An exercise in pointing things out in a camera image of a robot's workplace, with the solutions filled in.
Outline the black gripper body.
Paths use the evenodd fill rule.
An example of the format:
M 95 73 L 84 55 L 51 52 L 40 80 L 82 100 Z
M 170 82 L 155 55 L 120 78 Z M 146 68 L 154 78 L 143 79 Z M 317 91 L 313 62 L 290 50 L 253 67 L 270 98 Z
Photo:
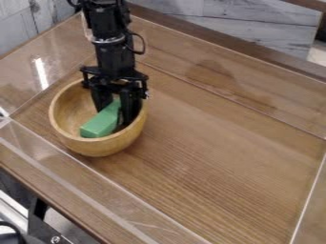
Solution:
M 83 86 L 106 87 L 111 93 L 119 94 L 126 87 L 140 89 L 144 99 L 148 97 L 148 76 L 136 70 L 135 56 L 146 50 L 134 49 L 134 38 L 120 37 L 108 39 L 92 38 L 95 45 L 95 66 L 84 66 Z

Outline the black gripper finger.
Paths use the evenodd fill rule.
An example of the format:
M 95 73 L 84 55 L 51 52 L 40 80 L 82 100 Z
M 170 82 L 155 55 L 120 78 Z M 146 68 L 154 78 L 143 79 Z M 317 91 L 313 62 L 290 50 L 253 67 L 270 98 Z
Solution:
M 139 115 L 143 108 L 143 92 L 140 89 L 123 89 L 120 92 L 122 100 L 122 123 L 130 125 Z
M 114 95 L 103 86 L 92 86 L 91 95 L 95 103 L 95 109 L 100 112 L 114 102 Z

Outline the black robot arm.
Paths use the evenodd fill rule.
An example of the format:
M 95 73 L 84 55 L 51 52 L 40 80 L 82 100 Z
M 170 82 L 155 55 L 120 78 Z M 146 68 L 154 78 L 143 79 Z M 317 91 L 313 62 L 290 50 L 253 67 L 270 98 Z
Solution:
M 67 0 L 82 10 L 91 42 L 95 46 L 95 66 L 80 68 L 83 87 L 91 90 L 95 108 L 100 112 L 114 102 L 114 95 L 122 101 L 122 122 L 132 123 L 148 97 L 148 76 L 136 70 L 135 55 L 146 50 L 134 49 L 134 32 L 130 9 L 124 0 Z

